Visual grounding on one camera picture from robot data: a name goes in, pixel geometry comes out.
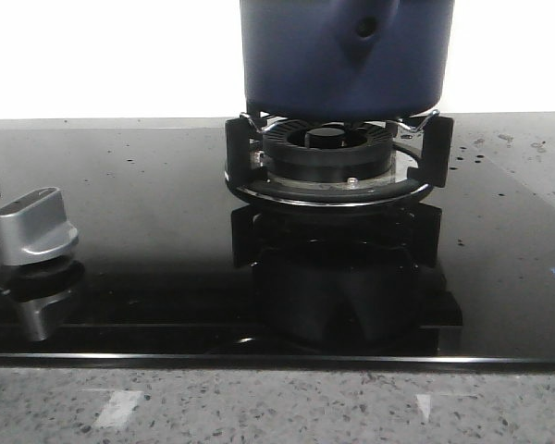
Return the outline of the right black pot support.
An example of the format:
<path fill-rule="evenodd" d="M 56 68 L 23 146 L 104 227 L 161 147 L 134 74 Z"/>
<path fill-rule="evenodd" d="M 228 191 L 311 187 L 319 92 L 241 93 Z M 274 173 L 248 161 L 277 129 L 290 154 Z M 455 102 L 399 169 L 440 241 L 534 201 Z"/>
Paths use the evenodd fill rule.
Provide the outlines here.
<path fill-rule="evenodd" d="M 243 113 L 225 123 L 228 189 L 244 202 L 316 211 L 423 200 L 447 181 L 454 121 L 306 121 Z"/>

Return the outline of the dark blue cooking pot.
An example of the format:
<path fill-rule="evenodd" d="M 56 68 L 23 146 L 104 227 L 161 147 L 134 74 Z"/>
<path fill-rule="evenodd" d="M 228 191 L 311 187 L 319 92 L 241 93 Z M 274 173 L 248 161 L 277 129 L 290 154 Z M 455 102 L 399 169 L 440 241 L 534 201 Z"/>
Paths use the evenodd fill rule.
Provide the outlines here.
<path fill-rule="evenodd" d="M 386 120 L 442 94 L 451 1 L 242 1 L 248 105 L 310 121 Z"/>

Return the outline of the right black gas burner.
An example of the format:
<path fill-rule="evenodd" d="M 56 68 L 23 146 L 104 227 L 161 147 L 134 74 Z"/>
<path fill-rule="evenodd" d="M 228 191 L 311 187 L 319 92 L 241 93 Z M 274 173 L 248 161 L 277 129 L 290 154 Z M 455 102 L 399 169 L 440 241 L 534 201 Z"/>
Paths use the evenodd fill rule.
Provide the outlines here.
<path fill-rule="evenodd" d="M 369 123 L 352 128 L 286 119 L 262 135 L 259 148 L 269 180 L 306 190 L 376 179 L 393 163 L 391 133 Z"/>

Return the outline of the black glass gas stove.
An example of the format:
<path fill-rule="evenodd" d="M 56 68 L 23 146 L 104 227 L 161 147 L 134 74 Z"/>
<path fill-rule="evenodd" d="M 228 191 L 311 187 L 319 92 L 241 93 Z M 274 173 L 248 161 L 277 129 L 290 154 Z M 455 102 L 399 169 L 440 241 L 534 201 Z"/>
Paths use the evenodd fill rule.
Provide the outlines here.
<path fill-rule="evenodd" d="M 220 128 L 0 129 L 0 207 L 57 187 L 74 249 L 0 263 L 0 364 L 555 370 L 555 209 L 457 143 L 374 216 L 235 199 Z"/>

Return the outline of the silver stove knob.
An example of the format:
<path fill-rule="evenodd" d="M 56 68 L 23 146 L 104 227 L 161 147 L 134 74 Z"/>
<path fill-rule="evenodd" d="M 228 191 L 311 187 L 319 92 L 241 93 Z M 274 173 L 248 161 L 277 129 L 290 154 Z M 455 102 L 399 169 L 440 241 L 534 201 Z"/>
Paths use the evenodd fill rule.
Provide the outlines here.
<path fill-rule="evenodd" d="M 44 187 L 0 207 L 0 263 L 30 265 L 70 253 L 79 242 L 62 191 Z"/>

